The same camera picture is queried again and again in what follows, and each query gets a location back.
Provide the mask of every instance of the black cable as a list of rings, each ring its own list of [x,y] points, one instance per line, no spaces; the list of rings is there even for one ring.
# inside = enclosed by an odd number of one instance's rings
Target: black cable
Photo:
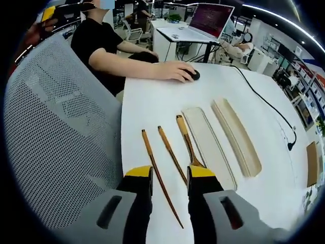
[[[294,142],[289,142],[288,143],[288,149],[289,149],[289,151],[291,151],[292,150],[292,147],[295,145],[295,143],[296,143],[296,141],[297,141],[297,135],[296,135],[296,132],[294,131],[294,129],[293,129],[293,127],[291,126],[291,124],[286,120],[286,118],[275,108],[275,107],[273,107],[268,101],[266,101],[260,94],[258,94],[255,90],[254,90],[254,88],[250,85],[250,83],[248,82],[248,80],[246,79],[246,77],[245,77],[245,75],[243,74],[243,72],[241,72],[241,70],[238,68],[238,67],[236,67],[236,66],[234,66],[234,65],[230,65],[230,67],[234,67],[234,68],[236,68],[239,72],[240,72],[240,74],[243,76],[243,78],[245,79],[245,81],[247,82],[247,84],[249,85],[249,87],[252,89],[252,91],[256,94],[256,95],[258,95],[259,96],[259,98],[261,98],[266,104],[268,104],[271,108],[273,108],[282,118],[283,118],[283,120],[288,124],[288,126],[290,127],[290,129],[292,129],[292,131],[293,131],[293,133],[294,133],[294,135],[295,135],[295,140],[294,140]]]
[[[166,57],[165,57],[165,62],[167,60],[167,56],[168,56],[168,53],[169,53],[169,49],[171,48],[171,42],[169,43],[169,47],[168,47],[168,50],[167,50],[167,54],[166,54]]]
[[[196,54],[194,57],[192,57],[192,58],[196,58],[196,57],[199,55],[199,52],[200,52],[202,46],[203,46],[203,44],[201,44],[201,46],[200,46],[200,48],[199,48],[197,54]]]
[[[218,49],[216,49],[216,46],[213,48],[213,50],[212,51],[210,51],[210,53],[209,53],[209,55],[212,53],[212,52],[215,52],[215,51],[217,51]],[[203,54],[203,55],[200,55],[200,56],[198,56],[198,57],[193,57],[193,58],[190,58],[188,61],[186,61],[186,62],[192,62],[192,61],[194,61],[195,59],[198,59],[198,58],[200,58],[199,60],[197,60],[197,62],[199,62],[199,61],[201,61],[203,58],[204,58],[204,55],[205,54]]]

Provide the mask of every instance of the monitor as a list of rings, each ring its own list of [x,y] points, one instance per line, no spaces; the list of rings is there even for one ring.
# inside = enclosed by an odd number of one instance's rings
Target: monitor
[[[233,11],[234,7],[232,6],[198,4],[189,28],[218,40]]]

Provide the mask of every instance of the computer mouse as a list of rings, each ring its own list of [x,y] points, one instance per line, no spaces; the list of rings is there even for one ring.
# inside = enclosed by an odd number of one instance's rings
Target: computer mouse
[[[186,73],[188,73],[193,80],[198,80],[200,78],[200,73],[197,70],[194,70],[196,74],[194,75],[191,71],[184,70]]]

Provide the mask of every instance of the wooden chopstick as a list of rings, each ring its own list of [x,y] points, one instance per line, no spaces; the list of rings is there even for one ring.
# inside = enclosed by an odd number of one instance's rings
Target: wooden chopstick
[[[157,168],[156,162],[155,162],[154,157],[153,157],[153,154],[152,154],[151,146],[150,146],[150,144],[149,144],[149,140],[148,140],[148,137],[147,137],[147,133],[146,133],[145,130],[142,130],[142,137],[143,137],[143,140],[144,140],[144,144],[146,145],[146,148],[147,148],[147,151],[148,151],[148,155],[149,155],[149,158],[150,158],[150,160],[151,160],[151,163],[152,163],[153,169],[154,169],[154,171],[156,172],[156,175],[157,175],[157,178],[158,178],[159,184],[160,184],[160,186],[161,186],[161,188],[162,188],[162,191],[164,192],[164,195],[165,195],[165,197],[166,197],[166,199],[167,199],[167,201],[168,201],[168,204],[169,204],[169,206],[171,207],[171,209],[172,209],[172,211],[173,211],[173,214],[175,215],[175,217],[176,217],[178,223],[180,224],[180,226],[182,227],[182,229],[184,229],[184,227],[183,227],[183,225],[182,225],[182,223],[181,223],[181,221],[180,221],[180,219],[179,219],[179,217],[178,217],[178,215],[177,215],[177,213],[176,213],[176,210],[175,210],[175,208],[174,208],[174,206],[173,206],[173,204],[172,204],[172,201],[171,201],[171,199],[170,199],[169,196],[168,196],[168,193],[167,193],[166,187],[165,187],[165,185],[164,185],[164,183],[163,183],[163,180],[162,180],[162,178],[161,178],[161,175],[160,175],[160,173],[159,173],[159,171],[158,171],[158,168]]]
[[[177,159],[176,159],[176,157],[175,157],[175,155],[174,155],[174,152],[173,152],[173,150],[172,150],[172,147],[170,146],[170,144],[169,144],[169,142],[168,142],[168,140],[167,140],[167,137],[166,137],[166,135],[165,135],[165,133],[164,133],[164,130],[162,129],[161,126],[158,126],[158,131],[159,131],[159,134],[160,134],[160,136],[161,136],[161,138],[162,138],[162,141],[163,141],[164,144],[165,144],[165,147],[167,148],[167,151],[168,151],[169,154],[172,156],[172,159],[173,159],[173,161],[174,161],[174,164],[175,164],[175,166],[176,166],[178,172],[180,173],[180,175],[181,175],[181,177],[182,177],[182,179],[183,179],[185,185],[187,185],[187,180],[186,180],[186,177],[185,177],[185,175],[184,175],[184,172],[183,172],[182,168],[179,166],[179,163],[178,163],[178,161],[177,161]]]

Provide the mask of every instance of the beige tray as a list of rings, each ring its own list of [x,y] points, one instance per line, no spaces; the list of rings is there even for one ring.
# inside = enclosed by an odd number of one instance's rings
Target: beige tray
[[[262,170],[261,162],[244,126],[229,102],[226,99],[213,101],[212,110],[234,150],[243,175],[257,176]]]
[[[206,167],[215,173],[224,190],[235,191],[237,183],[233,172],[203,110],[190,108],[182,113]]]

